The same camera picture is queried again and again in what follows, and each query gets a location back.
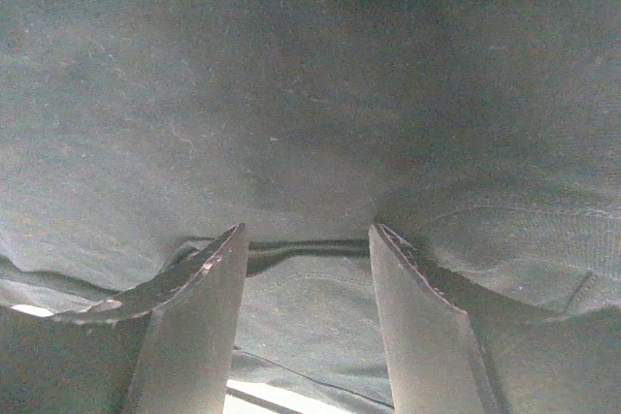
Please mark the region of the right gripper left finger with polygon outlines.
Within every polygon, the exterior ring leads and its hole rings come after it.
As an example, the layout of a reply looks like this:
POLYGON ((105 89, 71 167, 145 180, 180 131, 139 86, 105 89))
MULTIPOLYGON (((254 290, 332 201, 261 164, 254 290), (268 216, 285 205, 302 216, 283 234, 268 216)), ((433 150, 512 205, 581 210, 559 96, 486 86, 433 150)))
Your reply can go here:
POLYGON ((152 280, 80 312, 1 311, 5 413, 219 413, 248 242, 231 227, 152 280))

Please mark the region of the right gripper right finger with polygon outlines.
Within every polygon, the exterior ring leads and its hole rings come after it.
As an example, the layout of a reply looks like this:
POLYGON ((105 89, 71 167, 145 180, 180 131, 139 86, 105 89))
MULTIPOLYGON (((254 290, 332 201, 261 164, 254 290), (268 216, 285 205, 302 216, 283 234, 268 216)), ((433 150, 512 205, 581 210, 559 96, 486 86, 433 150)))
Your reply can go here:
POLYGON ((616 413, 620 312, 555 315, 435 265, 375 223, 369 246, 398 413, 616 413))

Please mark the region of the black t-shirt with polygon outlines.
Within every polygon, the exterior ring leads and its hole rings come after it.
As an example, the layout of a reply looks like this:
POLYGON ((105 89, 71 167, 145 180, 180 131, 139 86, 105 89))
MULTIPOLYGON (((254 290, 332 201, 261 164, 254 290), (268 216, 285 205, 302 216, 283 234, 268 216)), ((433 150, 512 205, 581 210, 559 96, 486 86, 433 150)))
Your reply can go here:
POLYGON ((620 0, 1 0, 1 311, 85 311, 241 224, 219 413, 398 413, 375 223, 620 312, 620 0))

